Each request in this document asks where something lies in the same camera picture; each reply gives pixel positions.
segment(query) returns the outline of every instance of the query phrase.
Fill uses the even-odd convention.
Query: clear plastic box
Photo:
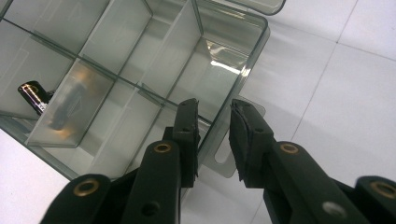
[[[271,14],[282,6],[265,7]],[[8,1],[0,8],[1,128],[70,178],[117,178],[173,126],[177,104],[196,98],[203,162],[226,134],[228,105],[270,33],[263,16],[236,7]],[[56,90],[41,116],[17,92],[31,80]]]

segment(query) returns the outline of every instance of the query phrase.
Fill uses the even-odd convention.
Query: white surface
[[[335,43],[276,22],[270,27],[240,95],[264,106],[276,139],[291,140]]]
[[[286,0],[269,21],[337,41],[357,0]]]
[[[250,100],[265,105],[266,119],[273,125],[277,140],[290,140],[297,130],[293,141],[302,144],[329,175],[348,184],[354,184],[359,175],[396,180],[396,146],[391,143],[396,133],[396,61],[387,59],[387,51],[369,49],[384,39],[383,48],[395,48],[396,42],[389,41],[394,39],[393,32],[381,31],[394,29],[391,21],[396,13],[384,12],[388,15],[384,16],[383,11],[371,9],[377,3],[288,0],[284,10],[270,20],[272,35],[242,91]],[[381,3],[387,4],[381,8],[394,8],[394,1]],[[360,10],[361,4],[366,10]],[[377,38],[353,31],[346,42],[348,29],[358,30],[368,24],[354,19],[358,17],[370,18],[377,26]],[[337,44],[340,36],[344,45],[357,49]],[[64,179],[48,175],[50,168],[44,164],[30,164],[38,158],[25,152],[30,155],[23,157],[23,164],[30,166],[22,171],[40,174],[35,181],[25,182],[15,174],[21,171],[20,154],[9,155],[5,144],[0,148],[0,176],[6,181],[1,188],[10,188],[7,193],[1,190],[0,206],[10,204],[12,211],[18,212],[8,214],[5,211],[9,210],[0,209],[0,223],[36,223],[34,217],[41,216],[48,204],[44,200],[38,203],[36,197],[53,198]],[[262,192],[244,189],[236,174],[224,179],[204,167],[182,204],[181,223],[267,223],[268,214],[261,201]]]
[[[68,180],[0,130],[0,223],[38,223]]]
[[[329,176],[396,180],[396,62],[337,46],[293,141]]]
[[[340,43],[396,60],[396,1],[360,0]]]

